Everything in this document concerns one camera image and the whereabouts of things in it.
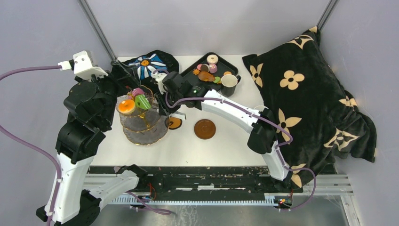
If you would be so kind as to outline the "green cake slice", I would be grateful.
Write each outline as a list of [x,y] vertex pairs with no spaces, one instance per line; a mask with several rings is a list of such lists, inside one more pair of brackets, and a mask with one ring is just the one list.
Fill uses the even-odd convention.
[[136,106],[143,110],[148,110],[152,107],[150,102],[147,100],[147,98],[145,97],[144,94],[135,96],[134,101],[135,101]]

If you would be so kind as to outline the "orange donut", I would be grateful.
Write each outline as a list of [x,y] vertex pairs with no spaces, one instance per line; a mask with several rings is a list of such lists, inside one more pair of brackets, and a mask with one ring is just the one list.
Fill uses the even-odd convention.
[[136,104],[135,104],[135,101],[132,99],[123,100],[117,106],[117,110],[119,111],[119,113],[125,114],[125,115],[129,115],[132,112],[134,112],[135,108],[136,108]]

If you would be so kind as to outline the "metal tongs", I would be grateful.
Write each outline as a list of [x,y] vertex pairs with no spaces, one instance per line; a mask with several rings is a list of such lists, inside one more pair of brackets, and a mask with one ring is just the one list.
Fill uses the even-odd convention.
[[181,119],[181,120],[183,120],[183,121],[186,120],[186,114],[185,114],[185,113],[182,113],[182,112],[179,112],[179,111],[177,111],[177,112],[175,112],[175,113],[171,113],[169,116],[170,116],[170,117],[179,118],[179,119]]

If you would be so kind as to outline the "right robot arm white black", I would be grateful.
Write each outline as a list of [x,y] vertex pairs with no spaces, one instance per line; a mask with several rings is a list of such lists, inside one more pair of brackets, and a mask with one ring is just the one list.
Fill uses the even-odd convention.
[[159,113],[186,120],[179,111],[181,105],[219,115],[250,134],[248,147],[260,154],[269,168],[270,176],[283,181],[289,175],[289,166],[282,157],[277,130],[283,128],[271,120],[271,111],[261,112],[240,105],[204,85],[193,85],[178,72],[157,69],[151,78],[158,85]]

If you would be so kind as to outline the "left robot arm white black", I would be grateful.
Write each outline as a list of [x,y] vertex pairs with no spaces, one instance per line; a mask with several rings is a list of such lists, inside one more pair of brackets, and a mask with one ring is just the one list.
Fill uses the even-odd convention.
[[136,66],[112,61],[104,77],[76,77],[64,106],[69,110],[67,122],[57,136],[57,162],[61,176],[56,177],[51,198],[37,209],[42,221],[57,226],[88,226],[112,200],[146,183],[147,172],[133,164],[123,166],[115,179],[95,188],[83,184],[105,132],[111,130],[118,97],[138,88]]

